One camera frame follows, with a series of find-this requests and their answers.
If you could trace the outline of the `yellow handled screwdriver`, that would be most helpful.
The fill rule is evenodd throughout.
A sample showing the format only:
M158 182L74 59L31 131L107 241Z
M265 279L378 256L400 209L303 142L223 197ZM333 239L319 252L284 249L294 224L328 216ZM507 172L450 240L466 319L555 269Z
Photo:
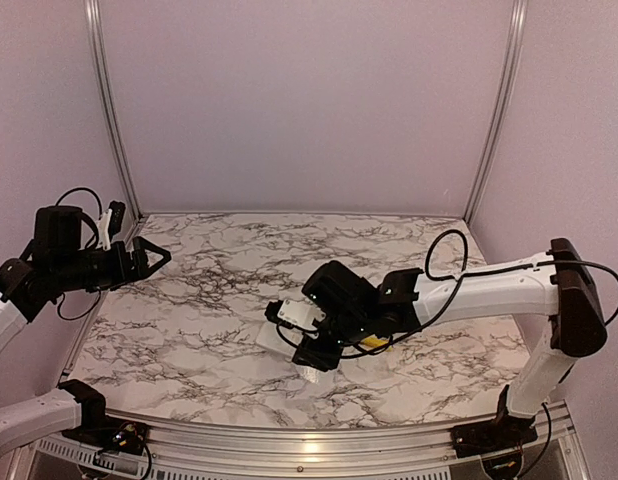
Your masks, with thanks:
M359 344L367 349L378 349L379 353L385 350L391 350L390 340L386 338L378 338L374 335L361 340Z

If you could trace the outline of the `white remote control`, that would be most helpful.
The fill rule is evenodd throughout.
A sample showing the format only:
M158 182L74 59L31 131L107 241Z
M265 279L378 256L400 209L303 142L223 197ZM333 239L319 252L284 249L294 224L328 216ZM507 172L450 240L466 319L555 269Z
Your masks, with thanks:
M278 335L276 330L277 326L280 327L283 336L293 343L293 345L289 345ZM276 325L274 322L266 321L256 336L255 344L269 353L290 360L301 340L302 331L298 329L295 323L287 320L279 320Z

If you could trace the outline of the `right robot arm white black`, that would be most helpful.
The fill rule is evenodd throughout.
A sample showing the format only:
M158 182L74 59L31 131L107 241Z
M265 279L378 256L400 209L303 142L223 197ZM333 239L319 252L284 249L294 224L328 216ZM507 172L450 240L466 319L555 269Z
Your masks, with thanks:
M484 438L504 448L580 358L597 353L608 334L590 263L572 243L492 267L435 276L420 268L388 273L372 285L338 261L319 267L302 293L324 313L305 334L293 363L327 372L347 347L375 335L400 341L438 323L501 315L544 315L548 323L527 364L502 394Z

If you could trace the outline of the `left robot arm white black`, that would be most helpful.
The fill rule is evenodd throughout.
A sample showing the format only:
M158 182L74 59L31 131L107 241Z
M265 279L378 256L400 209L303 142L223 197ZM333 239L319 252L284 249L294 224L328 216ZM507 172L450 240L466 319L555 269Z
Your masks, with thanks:
M115 240L125 206L112 202L99 220L81 208L43 207L23 253L0 267L0 354L49 303L74 291L102 294L150 278L168 264L168 250L136 236ZM106 399L79 380L0 408L0 458L54 433L102 448L124 422L106 412Z

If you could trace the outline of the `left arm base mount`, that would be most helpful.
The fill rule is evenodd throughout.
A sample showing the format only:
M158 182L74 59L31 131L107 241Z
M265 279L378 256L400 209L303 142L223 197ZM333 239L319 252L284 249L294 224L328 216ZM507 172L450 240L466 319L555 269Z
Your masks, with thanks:
M78 426L63 430L63 437L98 447L100 452L145 453L147 424L109 416L104 395L82 381L61 382L58 388L73 397L81 413Z

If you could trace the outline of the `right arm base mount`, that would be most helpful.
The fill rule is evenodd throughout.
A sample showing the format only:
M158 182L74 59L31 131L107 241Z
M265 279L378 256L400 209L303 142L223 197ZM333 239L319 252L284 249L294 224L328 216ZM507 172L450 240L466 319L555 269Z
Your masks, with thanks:
M538 439L534 416L522 418L510 414L506 406L508 391L506 385L499 395L494 418L451 428L452 445L458 458L522 447Z

